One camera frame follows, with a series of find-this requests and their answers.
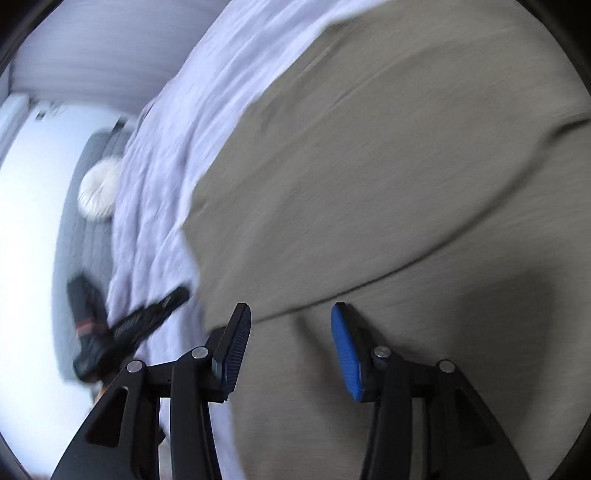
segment wall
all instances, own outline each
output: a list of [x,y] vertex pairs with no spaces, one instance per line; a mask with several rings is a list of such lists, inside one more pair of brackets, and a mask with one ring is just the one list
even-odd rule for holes
[[10,91],[10,65],[4,70],[2,76],[0,76],[0,105],[8,96]]
[[51,275],[61,210],[90,135],[119,113],[62,106],[28,119],[0,169],[0,431],[25,469],[50,474],[92,406],[64,384],[51,337]]
[[24,93],[11,93],[0,106],[0,168],[4,155],[29,114],[30,99]]
[[229,0],[64,0],[25,40],[12,90],[138,115]]

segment round white cushion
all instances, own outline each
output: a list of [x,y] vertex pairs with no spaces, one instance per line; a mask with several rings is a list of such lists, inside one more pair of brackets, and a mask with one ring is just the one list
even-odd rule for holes
[[105,157],[84,175],[78,192],[78,209],[85,219],[101,222],[113,215],[121,167],[120,157]]

